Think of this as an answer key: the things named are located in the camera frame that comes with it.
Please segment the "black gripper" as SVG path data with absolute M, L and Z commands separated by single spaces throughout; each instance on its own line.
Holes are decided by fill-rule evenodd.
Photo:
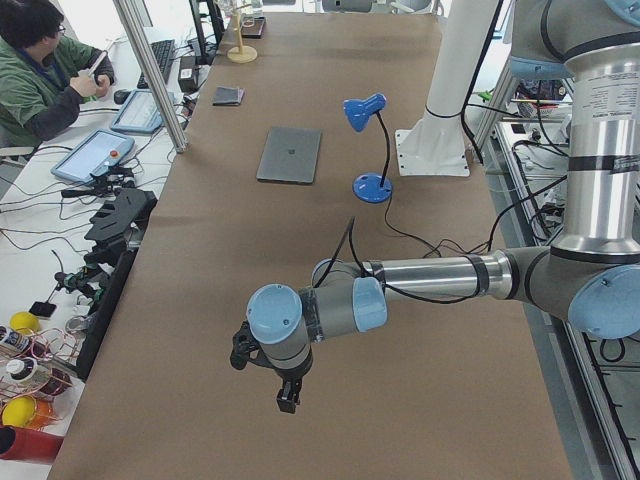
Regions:
M 280 368 L 273 365 L 276 374 L 282 379 L 282 387 L 276 396 L 278 408 L 284 413 L 295 413 L 300 404 L 300 391 L 302 379 L 311 370 L 312 359 L 305 359 L 294 368 Z

